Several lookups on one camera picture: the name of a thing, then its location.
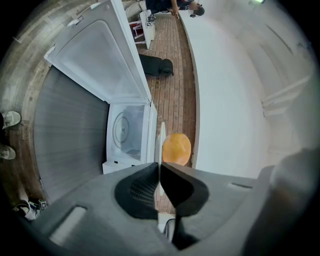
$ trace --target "white sneaker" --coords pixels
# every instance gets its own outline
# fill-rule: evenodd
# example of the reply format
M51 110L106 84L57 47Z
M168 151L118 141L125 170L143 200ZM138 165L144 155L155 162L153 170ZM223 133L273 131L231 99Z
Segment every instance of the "white sneaker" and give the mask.
M3 127L2 129L8 128L10 126L15 126L20 123L21 115L15 111L8 111L2 113L3 116Z
M11 160L16 157L16 152L10 146L0 143L0 158Z

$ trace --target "dark blue shirt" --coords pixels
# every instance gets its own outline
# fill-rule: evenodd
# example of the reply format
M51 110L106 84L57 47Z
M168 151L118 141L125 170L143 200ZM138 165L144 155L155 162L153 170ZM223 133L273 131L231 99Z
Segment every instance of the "dark blue shirt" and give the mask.
M189 4L194 0L176 0L179 10L188 10ZM172 8L171 0L145 0L145 5L151 12L158 13Z

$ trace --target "brown wood plank floor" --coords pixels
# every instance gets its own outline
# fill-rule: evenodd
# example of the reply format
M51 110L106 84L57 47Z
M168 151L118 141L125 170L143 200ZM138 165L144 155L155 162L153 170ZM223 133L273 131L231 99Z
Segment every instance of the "brown wood plank floor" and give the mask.
M196 133L196 91L193 64L188 39L181 20L170 14L158 14L155 21L155 39L149 50L137 44L140 54L169 59L174 76L147 76L148 86L158 112L157 135L165 122L166 134L184 133L194 148ZM186 166L191 167L191 159ZM174 214L175 209L166 195L155 195L155 207L160 213Z
M0 159L0 180L11 206L19 202L20 188L29 198L45 198L34 150L36 102L49 63L44 55L77 15L95 0L48 0L21 26L0 66L0 111L17 111L21 123L2 131L1 143L16 151L13 160Z

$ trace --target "black bag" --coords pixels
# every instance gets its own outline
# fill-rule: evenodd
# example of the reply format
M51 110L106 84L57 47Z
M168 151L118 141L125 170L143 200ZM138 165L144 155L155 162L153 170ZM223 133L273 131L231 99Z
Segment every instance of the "black bag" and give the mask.
M158 57L146 56L139 54L140 61L143 67L143 71L149 76L161 76L169 77L174 76L174 65L169 59L161 59Z

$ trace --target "round orange object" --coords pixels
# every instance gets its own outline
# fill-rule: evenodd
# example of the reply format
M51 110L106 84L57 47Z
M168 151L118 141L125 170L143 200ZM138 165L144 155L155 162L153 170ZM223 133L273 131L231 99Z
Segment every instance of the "round orange object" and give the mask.
M190 158L191 143L183 133L168 135L162 145L162 160L184 166Z

